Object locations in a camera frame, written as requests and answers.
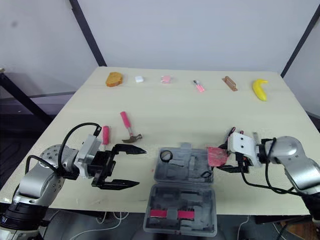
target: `hammer head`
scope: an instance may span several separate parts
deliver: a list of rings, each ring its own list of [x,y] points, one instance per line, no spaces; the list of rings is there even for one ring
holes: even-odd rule
[[[130,136],[129,139],[122,140],[122,142],[124,142],[125,144],[132,144],[132,143],[134,143],[135,141],[137,141],[139,139],[142,139],[142,135],[141,134],[139,134],[137,136]]]

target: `yellow banana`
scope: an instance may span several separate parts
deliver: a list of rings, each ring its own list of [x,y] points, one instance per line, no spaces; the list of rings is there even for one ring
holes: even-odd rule
[[[268,81],[264,79],[257,79],[253,82],[252,88],[255,93],[255,95],[260,99],[261,101],[267,101],[267,94],[263,90],[260,84],[267,84]]]

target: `pink hammer handle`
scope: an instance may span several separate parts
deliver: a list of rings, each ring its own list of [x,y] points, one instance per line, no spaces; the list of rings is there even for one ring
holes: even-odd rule
[[[124,126],[125,126],[126,128],[131,128],[131,124],[130,124],[129,118],[128,118],[128,116],[127,116],[127,113],[126,113],[125,111],[122,111],[122,112],[120,112],[120,115],[121,115],[121,117],[122,117]]]

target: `white wall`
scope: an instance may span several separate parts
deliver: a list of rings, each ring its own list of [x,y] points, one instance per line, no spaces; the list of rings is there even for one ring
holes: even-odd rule
[[[108,66],[281,73],[319,0],[79,0]]]
[[[320,20],[284,76],[303,108],[320,118]]]
[[[27,95],[76,91],[97,66],[68,0],[0,0],[0,68]]]

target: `pink foam insert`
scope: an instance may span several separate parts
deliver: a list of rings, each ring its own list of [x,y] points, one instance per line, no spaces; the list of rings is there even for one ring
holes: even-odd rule
[[[220,167],[226,164],[227,152],[219,147],[208,146],[208,165],[211,167]]]
[[[178,219],[195,219],[194,211],[178,211]]]
[[[166,218],[167,217],[167,210],[150,210],[150,217],[151,218]]]

